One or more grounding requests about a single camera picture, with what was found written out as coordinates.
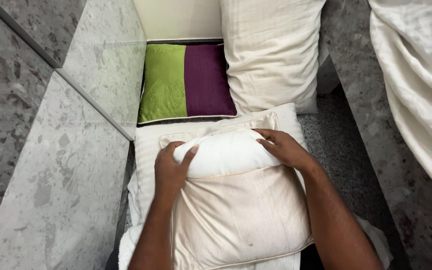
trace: fingernail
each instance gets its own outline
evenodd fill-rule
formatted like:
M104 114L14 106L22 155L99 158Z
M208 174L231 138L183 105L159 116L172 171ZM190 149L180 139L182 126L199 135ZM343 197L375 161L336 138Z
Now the fingernail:
M191 151L191 153L196 154L198 152L199 149L199 144L196 144L195 146L191 147L191 149L189 149L189 151Z

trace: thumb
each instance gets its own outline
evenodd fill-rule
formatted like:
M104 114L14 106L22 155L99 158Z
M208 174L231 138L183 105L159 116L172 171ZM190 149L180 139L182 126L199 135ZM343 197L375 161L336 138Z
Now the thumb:
M195 157L196 153L198 152L199 144L196 144L195 146L191 147L191 149L186 152L186 155L184 156L183 161L181 162L180 166L184 169L189 169L189 164L191 164L191 161Z
M276 145L270 143L268 140L265 139L256 139L256 141L264 147L271 155L274 156L274 152L276 150Z

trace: person's left hand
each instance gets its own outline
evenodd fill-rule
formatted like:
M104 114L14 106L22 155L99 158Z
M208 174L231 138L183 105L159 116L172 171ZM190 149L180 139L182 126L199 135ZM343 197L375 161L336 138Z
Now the person's left hand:
M189 164L198 151L199 145L193 146L184 156L181 164L173 159L175 148L184 142L171 142L164 149L159 151L154 164L155 192L154 200L164 207L171 208L176 195L184 186Z

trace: green and purple cushion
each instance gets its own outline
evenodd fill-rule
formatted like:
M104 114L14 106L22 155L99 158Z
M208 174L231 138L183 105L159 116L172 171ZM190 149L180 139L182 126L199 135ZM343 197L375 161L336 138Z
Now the green and purple cushion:
M138 123L237 115L220 45L148 44Z

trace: hand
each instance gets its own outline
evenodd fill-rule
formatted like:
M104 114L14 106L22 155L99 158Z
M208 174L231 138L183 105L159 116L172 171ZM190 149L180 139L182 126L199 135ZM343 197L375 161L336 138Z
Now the hand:
M189 164L198 151L198 145L193 146L184 156L181 164L173 159L175 148L184 142L171 142L159 151L154 163L155 192L154 200L160 205L171 208L176 195L184 186Z
M255 128L253 130L266 138L266 140L257 139L256 141L284 165L302 171L318 164L315 158L288 133L272 129Z

